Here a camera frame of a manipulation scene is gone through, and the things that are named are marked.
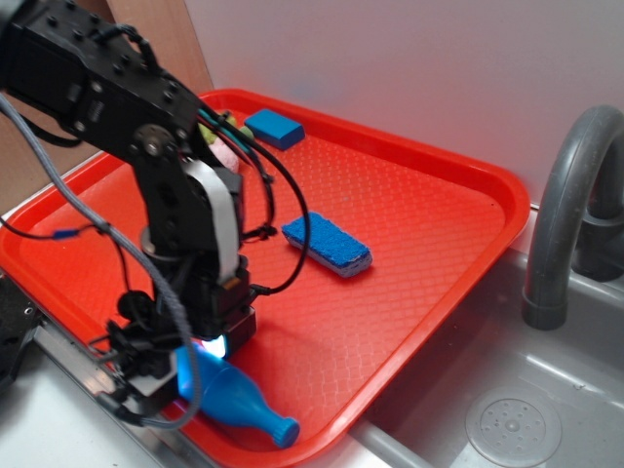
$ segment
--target plastic bottle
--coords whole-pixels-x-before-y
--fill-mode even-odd
[[[217,358],[195,343],[202,377],[202,411],[219,422],[237,427],[255,427],[273,438],[281,449],[294,444],[299,423],[283,417],[268,407],[255,382],[241,370]],[[185,400],[192,397],[188,354],[175,351],[177,357],[177,389]]]

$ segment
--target orange plastic tray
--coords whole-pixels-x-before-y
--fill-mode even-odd
[[[310,260],[285,292],[254,304],[258,331],[231,362],[250,375],[268,403],[298,419],[299,440],[279,450],[252,429],[197,416],[185,434],[228,466],[281,467],[335,443],[389,380],[449,315],[524,227],[529,200],[508,172],[490,164],[387,135],[268,97],[217,91],[205,101],[242,121],[271,108],[300,122],[306,138],[274,151],[299,182],[311,210],[372,250],[365,273],[341,279]],[[244,167],[248,227],[263,220],[257,177]],[[145,224],[129,166],[109,155],[72,174],[74,191],[131,239]],[[300,216],[277,178],[277,223]],[[12,218],[16,227],[49,233],[85,220],[54,189]],[[245,245],[253,281],[281,283],[298,250],[278,236]],[[0,266],[82,343],[122,321],[115,303],[124,290],[110,240],[87,231],[63,242],[25,240],[0,230]],[[131,264],[134,289],[151,291]],[[176,416],[184,403],[166,410]]]

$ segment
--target sink drain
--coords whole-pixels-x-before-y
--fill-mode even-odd
[[[539,395],[523,388],[495,388],[468,410],[466,432],[489,461],[508,468],[538,465],[555,453],[562,424]]]

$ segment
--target faucet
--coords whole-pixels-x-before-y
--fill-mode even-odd
[[[567,134],[533,231],[523,318],[553,330],[566,321],[570,268],[597,281],[624,273],[624,114],[600,105]]]

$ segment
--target sink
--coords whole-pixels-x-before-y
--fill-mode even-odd
[[[538,331],[526,267],[507,251],[365,420],[436,468],[624,467],[624,293],[572,274],[567,321]]]

